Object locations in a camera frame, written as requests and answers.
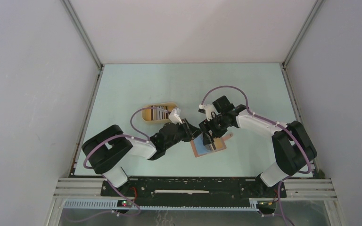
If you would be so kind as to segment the dark grey credit card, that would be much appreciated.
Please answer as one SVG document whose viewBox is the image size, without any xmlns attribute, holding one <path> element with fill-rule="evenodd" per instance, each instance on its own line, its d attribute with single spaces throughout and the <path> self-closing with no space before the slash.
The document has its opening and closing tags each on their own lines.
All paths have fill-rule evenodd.
<svg viewBox="0 0 362 226">
<path fill-rule="evenodd" d="M 215 144 L 214 143 L 209 143 L 204 145 L 206 152 L 210 153 L 216 150 Z"/>
</svg>

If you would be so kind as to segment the brown leather card holder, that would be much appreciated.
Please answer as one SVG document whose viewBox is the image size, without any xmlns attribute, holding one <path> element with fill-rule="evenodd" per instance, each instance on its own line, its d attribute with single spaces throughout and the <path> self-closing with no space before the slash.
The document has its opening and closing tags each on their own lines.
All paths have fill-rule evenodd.
<svg viewBox="0 0 362 226">
<path fill-rule="evenodd" d="M 233 137 L 233 133 L 230 132 L 220 138 L 214 139 L 212 144 L 204 145 L 203 144 L 203 136 L 195 138 L 190 142 L 194 156 L 201 157 L 207 154 L 215 153 L 218 151 L 225 150 L 227 148 L 225 141 L 229 140 Z"/>
</svg>

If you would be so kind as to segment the yellow oval card tray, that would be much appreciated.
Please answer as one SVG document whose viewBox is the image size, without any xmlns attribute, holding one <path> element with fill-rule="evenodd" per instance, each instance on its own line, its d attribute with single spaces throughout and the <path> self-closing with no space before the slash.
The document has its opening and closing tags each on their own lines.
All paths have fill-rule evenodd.
<svg viewBox="0 0 362 226">
<path fill-rule="evenodd" d="M 146 124 L 164 124 L 171 122 L 170 112 L 178 107 L 175 102 L 164 102 L 159 104 L 147 105 L 146 110 L 142 111 L 142 119 Z"/>
</svg>

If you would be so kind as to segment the tan card with black stripe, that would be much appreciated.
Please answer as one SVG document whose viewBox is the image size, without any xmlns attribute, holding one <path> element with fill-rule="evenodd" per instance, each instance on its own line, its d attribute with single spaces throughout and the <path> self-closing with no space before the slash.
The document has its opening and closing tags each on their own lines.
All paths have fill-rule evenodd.
<svg viewBox="0 0 362 226">
<path fill-rule="evenodd" d="M 224 148 L 223 140 L 221 138 L 216 138 L 212 144 L 212 147 L 214 151 L 222 150 Z"/>
</svg>

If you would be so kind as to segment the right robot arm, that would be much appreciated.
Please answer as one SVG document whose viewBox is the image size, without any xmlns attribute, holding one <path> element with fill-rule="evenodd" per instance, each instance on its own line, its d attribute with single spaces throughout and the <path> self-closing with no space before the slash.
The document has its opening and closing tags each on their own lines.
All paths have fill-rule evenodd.
<svg viewBox="0 0 362 226">
<path fill-rule="evenodd" d="M 204 145 L 213 145 L 215 139 L 221 138 L 229 127 L 249 129 L 271 138 L 275 163 L 257 176 L 255 184 L 257 194 L 262 197 L 269 196 L 274 191 L 274 185 L 298 173 L 317 156 L 304 126 L 298 121 L 271 121 L 250 111 L 245 105 L 234 106 L 226 96 L 210 105 L 200 104 L 199 112 L 206 115 L 199 124 Z"/>
</svg>

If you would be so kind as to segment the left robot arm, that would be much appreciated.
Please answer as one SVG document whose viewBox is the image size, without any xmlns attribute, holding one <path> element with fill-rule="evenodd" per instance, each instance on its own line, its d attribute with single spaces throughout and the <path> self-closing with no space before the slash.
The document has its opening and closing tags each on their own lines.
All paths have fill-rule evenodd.
<svg viewBox="0 0 362 226">
<path fill-rule="evenodd" d="M 147 139 L 124 134 L 118 125 L 112 125 L 83 143 L 82 151 L 86 158 L 83 166 L 102 175 L 112 185 L 119 196 L 129 193 L 129 178 L 119 161 L 134 155 L 150 161 L 157 160 L 179 142 L 190 142 L 202 130 L 191 125 L 186 119 L 181 123 L 166 123 L 157 133 Z"/>
</svg>

